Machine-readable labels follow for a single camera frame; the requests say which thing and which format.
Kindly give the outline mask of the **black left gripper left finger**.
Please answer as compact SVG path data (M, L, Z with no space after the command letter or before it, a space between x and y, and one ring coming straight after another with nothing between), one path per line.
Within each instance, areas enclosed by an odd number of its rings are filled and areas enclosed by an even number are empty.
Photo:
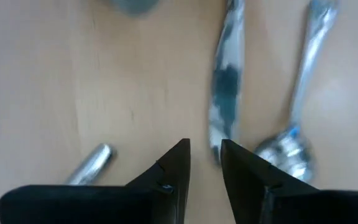
M191 145L181 139L121 186L26 185L0 198L0 224L184 224Z

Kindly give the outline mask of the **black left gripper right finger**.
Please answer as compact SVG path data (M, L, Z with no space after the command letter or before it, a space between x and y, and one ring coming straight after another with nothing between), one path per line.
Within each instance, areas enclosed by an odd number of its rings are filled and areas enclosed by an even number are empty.
M358 191L317 189L229 139L221 167L236 224L358 224Z

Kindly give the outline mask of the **silver spoon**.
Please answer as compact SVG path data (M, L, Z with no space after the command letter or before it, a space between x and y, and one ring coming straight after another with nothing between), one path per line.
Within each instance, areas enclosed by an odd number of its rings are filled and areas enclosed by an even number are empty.
M285 128L262 141L254 153L287 174L310 182L314 174L311 145L301 133L301 114L316 59L337 18L339 0L310 0L306 10L303 46Z

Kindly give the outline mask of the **grey mesh cutlery caddy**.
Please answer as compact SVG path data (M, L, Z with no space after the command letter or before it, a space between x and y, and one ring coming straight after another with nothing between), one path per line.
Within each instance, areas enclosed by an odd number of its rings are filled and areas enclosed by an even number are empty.
M113 6L130 16L140 16L151 11L160 0L109 0Z

